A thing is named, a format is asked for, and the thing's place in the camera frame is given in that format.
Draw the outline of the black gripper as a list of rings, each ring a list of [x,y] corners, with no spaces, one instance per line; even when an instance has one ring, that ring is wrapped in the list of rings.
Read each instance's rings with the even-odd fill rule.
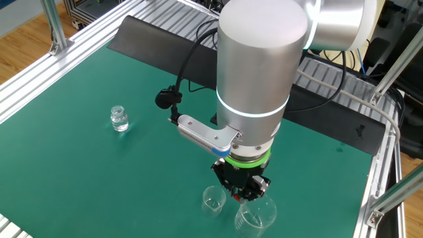
[[[235,187],[240,188],[239,198],[241,202],[249,202],[263,197],[271,183],[269,178],[261,176],[264,173],[264,168],[261,166],[236,169],[229,163],[225,164],[221,160],[217,160],[211,166],[211,170],[230,196],[235,195]]]

